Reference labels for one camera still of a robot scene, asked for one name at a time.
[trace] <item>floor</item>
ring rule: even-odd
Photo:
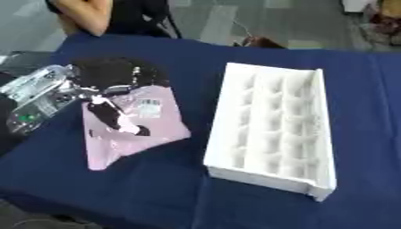
[[[367,42],[360,34],[361,19],[344,16],[339,0],[170,0],[176,22],[186,38],[231,45],[248,34],[267,36],[289,48],[393,51]],[[54,51],[65,39],[44,0],[0,3],[0,55],[11,51]],[[32,215],[0,201],[0,227]],[[27,222],[18,229],[84,228],[51,221]]]

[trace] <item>navy blue tablecloth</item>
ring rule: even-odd
[[[91,172],[80,105],[73,104],[0,159],[3,198],[115,228],[401,227],[401,55],[78,35],[64,42],[53,62],[91,56],[134,56],[157,64],[171,80],[192,137]],[[208,176],[202,158],[227,62],[324,69],[338,178],[326,201]]]

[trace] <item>barcode label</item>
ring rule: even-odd
[[[137,115],[140,118],[159,118],[161,116],[161,100],[153,98],[140,98],[136,100]]]

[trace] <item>white compartment tray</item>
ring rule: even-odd
[[[337,186],[323,71],[229,63],[204,165],[323,201]]]

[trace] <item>pink plastic bag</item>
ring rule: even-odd
[[[150,136],[113,130],[88,111],[87,103],[82,104],[90,170],[104,170],[120,157],[191,136],[181,121],[171,88],[142,87],[112,100],[130,116],[132,123],[149,129]]]

